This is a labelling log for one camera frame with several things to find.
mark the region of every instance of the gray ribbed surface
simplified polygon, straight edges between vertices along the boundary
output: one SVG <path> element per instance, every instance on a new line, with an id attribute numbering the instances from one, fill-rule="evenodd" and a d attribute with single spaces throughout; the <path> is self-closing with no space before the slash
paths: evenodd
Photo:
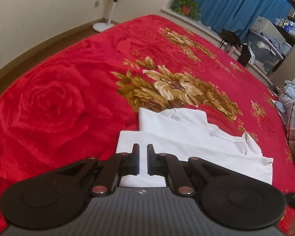
<path id="1" fill-rule="evenodd" d="M 283 236 L 277 228 L 238 232 L 209 220 L 191 198 L 177 197 L 169 188 L 118 187 L 113 195 L 93 198 L 71 223 L 46 231 L 8 227 L 2 236 Z"/>

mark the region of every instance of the folded white t-shirt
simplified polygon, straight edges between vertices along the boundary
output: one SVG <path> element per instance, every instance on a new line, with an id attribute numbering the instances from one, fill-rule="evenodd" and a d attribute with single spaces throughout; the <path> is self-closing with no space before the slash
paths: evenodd
<path id="1" fill-rule="evenodd" d="M 121 186 L 165 186 L 163 177 L 147 174 L 148 144 L 153 144 L 156 153 L 173 154 L 184 161 L 197 156 L 272 184 L 273 159 L 263 157 L 249 134 L 231 136 L 209 124 L 204 111 L 179 108 L 156 113 L 140 108 L 139 128 L 140 131 L 120 132 L 117 153 L 131 152 L 134 143 L 140 145 L 140 174 L 124 176 Z"/>

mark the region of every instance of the green plant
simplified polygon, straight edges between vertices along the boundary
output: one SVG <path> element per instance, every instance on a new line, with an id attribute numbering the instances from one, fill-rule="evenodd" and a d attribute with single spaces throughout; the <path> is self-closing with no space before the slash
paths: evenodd
<path id="1" fill-rule="evenodd" d="M 200 14 L 200 10 L 198 8 L 198 3 L 195 2 L 194 0 L 175 0 L 174 4 L 172 6 L 172 10 L 177 12 L 180 15 L 184 15 L 184 13 L 182 13 L 182 7 L 183 6 L 187 6 L 188 8 L 191 9 L 191 12 L 189 14 L 189 17 L 193 20 L 198 21 L 199 20 L 199 16 L 201 16 Z"/>

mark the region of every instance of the wooden floor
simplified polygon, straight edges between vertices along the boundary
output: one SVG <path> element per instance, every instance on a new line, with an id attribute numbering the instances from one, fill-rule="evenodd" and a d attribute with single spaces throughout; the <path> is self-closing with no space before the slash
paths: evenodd
<path id="1" fill-rule="evenodd" d="M 64 48 L 69 47 L 70 45 L 86 38 L 91 35 L 96 34 L 96 32 L 89 27 L 72 35 L 69 35 L 63 38 L 60 41 L 57 41 L 45 49 L 37 52 L 32 55 L 24 62 L 17 65 L 13 70 L 11 70 L 7 75 L 0 79 L 0 95 L 20 76 L 32 69 L 35 65 L 42 62 L 44 59 L 50 57 L 51 55 L 63 50 Z"/>

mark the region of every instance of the transparent storage box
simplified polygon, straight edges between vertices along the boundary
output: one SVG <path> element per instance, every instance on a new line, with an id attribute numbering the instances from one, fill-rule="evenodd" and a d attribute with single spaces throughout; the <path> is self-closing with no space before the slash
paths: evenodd
<path id="1" fill-rule="evenodd" d="M 283 60 L 282 55 L 264 36 L 249 30 L 246 43 L 256 56 L 255 65 L 266 75 L 273 67 Z"/>

